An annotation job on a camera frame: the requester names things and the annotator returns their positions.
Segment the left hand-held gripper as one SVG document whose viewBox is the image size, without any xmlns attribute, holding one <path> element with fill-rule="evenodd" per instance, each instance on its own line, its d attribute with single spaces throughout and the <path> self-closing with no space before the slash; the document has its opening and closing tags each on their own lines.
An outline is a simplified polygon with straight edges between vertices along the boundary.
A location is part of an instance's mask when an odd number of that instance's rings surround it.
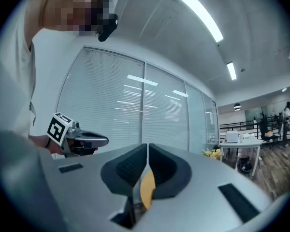
<svg viewBox="0 0 290 232">
<path fill-rule="evenodd" d="M 47 136 L 47 149 L 50 149 L 51 144 L 57 145 L 62 154 L 68 157 L 79 156 L 75 141 L 82 142 L 83 146 L 106 146 L 109 143 L 109 139 L 101 134 L 90 131 L 80 132 L 79 122 L 60 112 L 53 114 Z"/>
</svg>

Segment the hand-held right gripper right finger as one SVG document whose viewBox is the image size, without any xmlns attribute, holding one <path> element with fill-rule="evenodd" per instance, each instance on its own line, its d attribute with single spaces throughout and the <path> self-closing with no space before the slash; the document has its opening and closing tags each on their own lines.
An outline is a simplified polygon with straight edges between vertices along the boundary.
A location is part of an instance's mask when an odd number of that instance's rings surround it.
<svg viewBox="0 0 290 232">
<path fill-rule="evenodd" d="M 142 232 L 260 232 L 270 198 L 224 163 L 164 145 L 149 145 L 155 189 Z"/>
</svg>

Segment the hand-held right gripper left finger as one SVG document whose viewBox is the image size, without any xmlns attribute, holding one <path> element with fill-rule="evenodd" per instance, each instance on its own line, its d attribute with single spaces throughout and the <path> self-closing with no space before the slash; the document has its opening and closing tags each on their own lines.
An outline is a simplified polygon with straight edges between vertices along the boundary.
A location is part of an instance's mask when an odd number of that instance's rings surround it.
<svg viewBox="0 0 290 232">
<path fill-rule="evenodd" d="M 146 144 L 60 160 L 41 150 L 39 157 L 68 231 L 135 231 L 133 188 L 146 166 Z"/>
</svg>

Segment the person's left hand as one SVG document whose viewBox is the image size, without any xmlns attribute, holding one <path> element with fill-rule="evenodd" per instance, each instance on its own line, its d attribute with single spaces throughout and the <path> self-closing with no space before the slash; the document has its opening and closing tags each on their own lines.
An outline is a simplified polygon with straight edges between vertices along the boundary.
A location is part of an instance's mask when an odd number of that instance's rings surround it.
<svg viewBox="0 0 290 232">
<path fill-rule="evenodd" d="M 96 150 L 98 150 L 98 148 L 94 148 L 91 142 L 86 141 L 74 141 L 74 143 L 71 146 L 71 151 L 74 154 L 80 156 L 92 155 Z"/>
</svg>

